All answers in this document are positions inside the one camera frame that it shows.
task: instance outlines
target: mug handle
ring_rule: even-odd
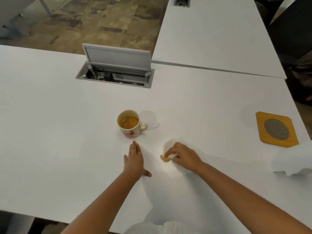
[[[143,128],[143,129],[140,128],[141,132],[146,131],[147,128],[149,127],[146,123],[142,123],[142,122],[140,122],[139,126],[144,126],[144,127],[145,127],[145,128]]]

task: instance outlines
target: person's left hand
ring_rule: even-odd
[[[124,155],[124,172],[140,179],[142,175],[151,177],[152,174],[144,169],[144,159],[140,146],[133,141],[129,148],[129,155]]]

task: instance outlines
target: forearm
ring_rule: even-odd
[[[136,181],[137,177],[121,173],[62,234],[107,233]]]
[[[253,234],[312,233],[312,230],[214,167],[203,163],[196,173]]]

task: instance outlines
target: person's right arm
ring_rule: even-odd
[[[200,176],[252,234],[312,234],[310,228],[288,213],[202,162],[186,145],[175,143],[165,157],[175,153],[178,156],[173,161]]]

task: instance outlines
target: person's right hand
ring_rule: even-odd
[[[203,163],[194,150],[179,142],[176,142],[173,147],[165,153],[164,157],[175,153],[177,153],[177,156],[173,158],[173,161],[194,173],[197,172]]]

